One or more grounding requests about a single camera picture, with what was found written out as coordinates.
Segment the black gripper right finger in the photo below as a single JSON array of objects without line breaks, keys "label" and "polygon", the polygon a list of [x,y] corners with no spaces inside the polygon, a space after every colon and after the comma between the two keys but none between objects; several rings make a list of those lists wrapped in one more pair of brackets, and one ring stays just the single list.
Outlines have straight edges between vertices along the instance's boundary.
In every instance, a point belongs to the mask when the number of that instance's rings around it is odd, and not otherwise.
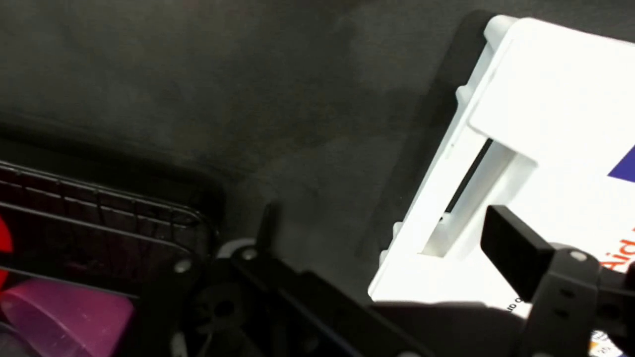
[{"label": "black gripper right finger", "polygon": [[522,301],[534,297],[555,251],[552,243],[502,203],[486,207],[480,249]]}]

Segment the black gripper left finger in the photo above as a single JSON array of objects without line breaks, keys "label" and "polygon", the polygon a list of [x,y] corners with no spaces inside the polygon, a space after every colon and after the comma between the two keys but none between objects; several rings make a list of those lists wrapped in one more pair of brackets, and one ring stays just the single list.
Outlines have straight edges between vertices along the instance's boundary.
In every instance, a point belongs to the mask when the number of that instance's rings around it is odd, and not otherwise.
[{"label": "black gripper left finger", "polygon": [[276,237],[282,225],[282,201],[270,201],[264,211],[256,231],[256,251],[260,255],[272,255]]}]

